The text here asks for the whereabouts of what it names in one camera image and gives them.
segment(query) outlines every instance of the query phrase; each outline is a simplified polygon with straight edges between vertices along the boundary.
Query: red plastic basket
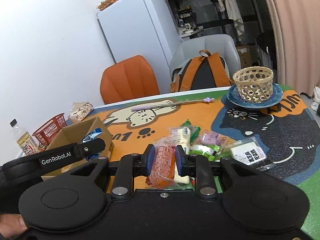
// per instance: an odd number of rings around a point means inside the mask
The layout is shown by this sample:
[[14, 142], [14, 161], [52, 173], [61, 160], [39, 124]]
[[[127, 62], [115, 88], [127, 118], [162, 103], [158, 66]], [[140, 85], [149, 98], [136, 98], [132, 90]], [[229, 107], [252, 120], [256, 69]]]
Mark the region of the red plastic basket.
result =
[[64, 113], [58, 114], [51, 118], [48, 122], [36, 130], [32, 136], [36, 137], [42, 145], [49, 145], [57, 136], [58, 132], [63, 127], [67, 126], [63, 115]]

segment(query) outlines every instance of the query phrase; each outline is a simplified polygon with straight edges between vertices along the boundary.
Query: black cat illustration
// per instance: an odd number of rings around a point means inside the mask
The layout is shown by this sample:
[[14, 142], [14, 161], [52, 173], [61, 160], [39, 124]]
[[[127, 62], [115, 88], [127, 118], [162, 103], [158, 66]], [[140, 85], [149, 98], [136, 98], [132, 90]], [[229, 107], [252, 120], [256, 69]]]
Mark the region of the black cat illustration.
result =
[[259, 134], [276, 165], [268, 173], [280, 179], [305, 171], [313, 163], [320, 144], [319, 127], [303, 110], [299, 115], [276, 117], [234, 107], [226, 112], [220, 128], [235, 128], [245, 136]]

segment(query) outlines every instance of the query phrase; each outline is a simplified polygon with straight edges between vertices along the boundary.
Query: chair backrest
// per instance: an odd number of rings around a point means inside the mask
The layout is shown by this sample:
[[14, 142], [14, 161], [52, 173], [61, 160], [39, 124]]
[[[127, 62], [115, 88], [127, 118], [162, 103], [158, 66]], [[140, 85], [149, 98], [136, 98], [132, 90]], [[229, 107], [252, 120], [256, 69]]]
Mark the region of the chair backrest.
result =
[[175, 68], [179, 67], [188, 59], [198, 57], [199, 51], [202, 49], [210, 53], [218, 52], [227, 63], [230, 77], [241, 69], [240, 57], [232, 37], [227, 34], [214, 34], [184, 41], [170, 62], [169, 69], [171, 77]]
[[142, 56], [135, 56], [107, 68], [100, 93], [105, 104], [159, 95], [156, 77]]

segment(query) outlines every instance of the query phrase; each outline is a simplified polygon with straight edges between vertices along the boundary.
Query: backpack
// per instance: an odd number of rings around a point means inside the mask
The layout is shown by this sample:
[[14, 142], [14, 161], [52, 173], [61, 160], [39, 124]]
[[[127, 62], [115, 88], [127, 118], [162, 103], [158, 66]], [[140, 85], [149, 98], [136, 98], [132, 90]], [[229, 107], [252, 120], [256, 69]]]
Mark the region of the backpack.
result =
[[174, 72], [171, 93], [231, 85], [232, 81], [225, 71], [224, 59], [219, 57], [219, 53], [211, 54], [207, 50], [199, 53], [200, 56], [191, 59], [178, 74]]

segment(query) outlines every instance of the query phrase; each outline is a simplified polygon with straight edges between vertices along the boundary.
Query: woven bamboo basket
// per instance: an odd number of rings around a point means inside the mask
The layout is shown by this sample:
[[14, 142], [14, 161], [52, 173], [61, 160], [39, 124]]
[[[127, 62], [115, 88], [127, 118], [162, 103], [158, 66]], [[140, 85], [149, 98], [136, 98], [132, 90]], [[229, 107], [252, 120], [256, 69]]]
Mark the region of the woven bamboo basket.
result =
[[233, 74], [233, 81], [243, 100], [261, 103], [273, 93], [273, 71], [266, 67], [247, 67]]

